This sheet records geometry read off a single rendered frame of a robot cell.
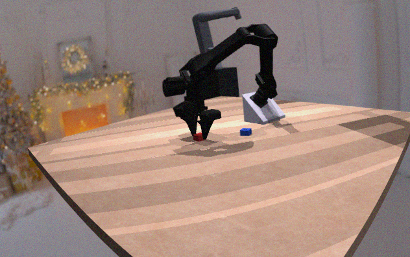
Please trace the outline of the blue block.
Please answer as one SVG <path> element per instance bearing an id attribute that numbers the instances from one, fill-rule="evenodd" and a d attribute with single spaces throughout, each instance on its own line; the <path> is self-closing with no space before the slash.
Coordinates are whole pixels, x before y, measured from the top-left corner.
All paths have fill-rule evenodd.
<path id="1" fill-rule="evenodd" d="M 251 128 L 242 128 L 240 130 L 240 136 L 250 136 L 252 134 Z"/>

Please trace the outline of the red block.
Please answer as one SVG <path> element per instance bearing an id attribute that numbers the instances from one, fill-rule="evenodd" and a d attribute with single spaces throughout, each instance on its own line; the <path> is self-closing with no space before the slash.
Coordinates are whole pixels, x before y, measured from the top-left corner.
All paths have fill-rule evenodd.
<path id="1" fill-rule="evenodd" d="M 193 140 L 195 141 L 203 141 L 202 133 L 194 134 L 193 135 Z"/>

